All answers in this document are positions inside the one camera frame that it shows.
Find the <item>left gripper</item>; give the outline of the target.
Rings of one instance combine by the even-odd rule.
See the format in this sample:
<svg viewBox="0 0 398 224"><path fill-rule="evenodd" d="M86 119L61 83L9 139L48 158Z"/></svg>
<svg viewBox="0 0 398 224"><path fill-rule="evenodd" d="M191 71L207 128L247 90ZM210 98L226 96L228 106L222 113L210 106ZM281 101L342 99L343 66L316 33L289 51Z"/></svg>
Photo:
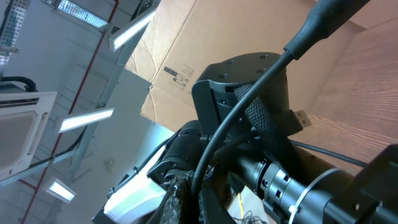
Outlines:
<svg viewBox="0 0 398 224"><path fill-rule="evenodd" d="M240 152L231 170L276 223L397 223L397 145L386 147L356 176L302 149L300 169L295 148L259 96L245 115L272 162L259 152ZM297 168L305 180L281 168Z"/></svg>

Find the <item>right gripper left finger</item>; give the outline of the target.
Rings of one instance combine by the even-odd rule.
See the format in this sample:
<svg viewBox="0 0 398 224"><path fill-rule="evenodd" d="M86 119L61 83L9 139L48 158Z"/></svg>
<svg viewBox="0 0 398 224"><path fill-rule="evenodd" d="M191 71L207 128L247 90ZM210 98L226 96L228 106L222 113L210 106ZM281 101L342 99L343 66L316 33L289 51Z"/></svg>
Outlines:
<svg viewBox="0 0 398 224"><path fill-rule="evenodd" d="M187 223L189 220L190 186L194 171L176 175L162 184L167 191L154 213L154 223Z"/></svg>

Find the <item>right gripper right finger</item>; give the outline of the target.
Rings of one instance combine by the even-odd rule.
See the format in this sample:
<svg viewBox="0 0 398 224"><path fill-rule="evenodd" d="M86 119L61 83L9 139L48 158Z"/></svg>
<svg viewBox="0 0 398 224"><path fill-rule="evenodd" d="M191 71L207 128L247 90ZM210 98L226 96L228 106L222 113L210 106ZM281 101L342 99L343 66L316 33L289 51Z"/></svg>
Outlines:
<svg viewBox="0 0 398 224"><path fill-rule="evenodd" d="M235 224L231 215L218 199L216 192L204 186L198 195L199 218L201 224Z"/></svg>

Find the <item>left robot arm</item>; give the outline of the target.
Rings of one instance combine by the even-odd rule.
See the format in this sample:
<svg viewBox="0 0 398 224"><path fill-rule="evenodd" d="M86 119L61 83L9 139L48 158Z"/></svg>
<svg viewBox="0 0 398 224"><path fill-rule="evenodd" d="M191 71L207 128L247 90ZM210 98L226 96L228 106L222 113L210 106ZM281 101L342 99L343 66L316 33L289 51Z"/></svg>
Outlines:
<svg viewBox="0 0 398 224"><path fill-rule="evenodd" d="M351 175L291 141L288 53L209 65L192 88L197 119L156 148L143 181L127 176L93 223L236 223L232 194L247 187L277 223L396 223L397 146Z"/></svg>

